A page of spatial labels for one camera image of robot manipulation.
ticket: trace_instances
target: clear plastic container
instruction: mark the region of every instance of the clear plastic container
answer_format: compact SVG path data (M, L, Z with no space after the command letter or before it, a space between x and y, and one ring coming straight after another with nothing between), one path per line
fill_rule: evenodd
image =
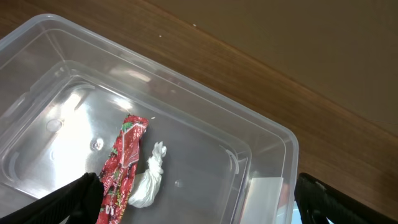
M246 212L290 223L299 147L283 126L50 14L0 41L0 82L19 80L0 117L1 215L98 174L131 113L150 119L141 159L156 141L167 155L154 204L128 206L123 223L241 223Z

